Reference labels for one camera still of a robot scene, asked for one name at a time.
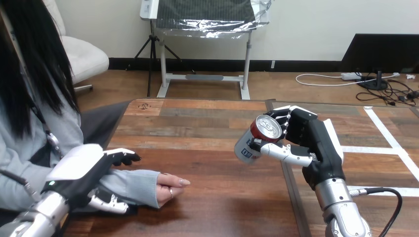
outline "long black hair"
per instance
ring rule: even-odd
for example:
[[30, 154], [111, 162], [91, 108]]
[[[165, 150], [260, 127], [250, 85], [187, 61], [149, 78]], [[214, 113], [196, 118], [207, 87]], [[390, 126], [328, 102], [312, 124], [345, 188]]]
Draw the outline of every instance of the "long black hair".
[[[55, 83], [71, 108], [78, 112], [70, 61], [43, 1], [0, 0], [0, 3], [14, 28], [31, 84], [41, 103], [48, 104], [53, 111], [61, 114], [63, 102], [54, 88]], [[0, 99], [13, 134], [23, 137], [31, 131], [31, 98], [17, 54], [4, 23], [0, 21]]]

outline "white robotic hand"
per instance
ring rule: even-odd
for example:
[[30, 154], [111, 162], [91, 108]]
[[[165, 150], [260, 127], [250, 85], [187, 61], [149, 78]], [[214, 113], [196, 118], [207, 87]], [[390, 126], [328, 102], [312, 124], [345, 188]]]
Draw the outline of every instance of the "white robotic hand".
[[126, 203], [118, 202], [115, 195], [98, 193], [96, 187], [112, 164], [130, 165], [140, 160], [135, 152], [126, 149], [103, 151], [96, 144], [75, 147], [49, 173], [40, 199], [13, 222], [1, 227], [0, 236], [50, 237], [66, 214], [87, 205], [98, 210], [126, 213]]

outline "fingernail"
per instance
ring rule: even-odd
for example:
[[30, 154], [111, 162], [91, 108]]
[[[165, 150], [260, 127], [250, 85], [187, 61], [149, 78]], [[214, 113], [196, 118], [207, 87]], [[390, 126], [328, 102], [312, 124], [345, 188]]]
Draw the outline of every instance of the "fingernail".
[[180, 179], [180, 180], [179, 180], [179, 183], [180, 183], [180, 185], [182, 185], [182, 186], [188, 186], [188, 185], [190, 185], [190, 184], [191, 184], [191, 182], [189, 182], [189, 180], [186, 180], [186, 179]]

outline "woman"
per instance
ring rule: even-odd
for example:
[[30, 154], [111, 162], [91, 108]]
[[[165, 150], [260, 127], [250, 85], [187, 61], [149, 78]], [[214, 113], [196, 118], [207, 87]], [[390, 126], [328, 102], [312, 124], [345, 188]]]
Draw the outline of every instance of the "woman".
[[[27, 66], [26, 74], [0, 19], [0, 169], [25, 178], [40, 191], [46, 175], [73, 147], [83, 143], [106, 146], [127, 104], [80, 116], [70, 62], [43, 1], [0, 3]], [[43, 122], [58, 139], [61, 153], [51, 149]], [[130, 203], [160, 208], [189, 184], [150, 170], [110, 170], [98, 185]], [[22, 186], [3, 175], [0, 187], [0, 209], [23, 211], [33, 202]], [[1, 213], [10, 217], [10, 212]], [[0, 219], [0, 226], [8, 221]]]

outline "baseboard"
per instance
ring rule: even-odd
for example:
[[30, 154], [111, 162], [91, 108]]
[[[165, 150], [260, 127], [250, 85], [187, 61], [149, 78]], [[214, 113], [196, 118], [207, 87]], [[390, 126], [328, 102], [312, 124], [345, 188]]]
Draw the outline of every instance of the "baseboard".
[[[212, 59], [182, 59], [183, 63], [195, 71], [210, 72], [242, 72], [245, 68], [244, 60], [212, 60]], [[148, 58], [109, 58], [110, 70], [149, 70]], [[251, 72], [339, 72], [340, 61], [275, 61], [274, 68], [271, 60], [251, 60]], [[153, 71], [160, 71], [160, 59], [154, 63]], [[168, 72], [188, 71], [178, 60], [166, 59]]]

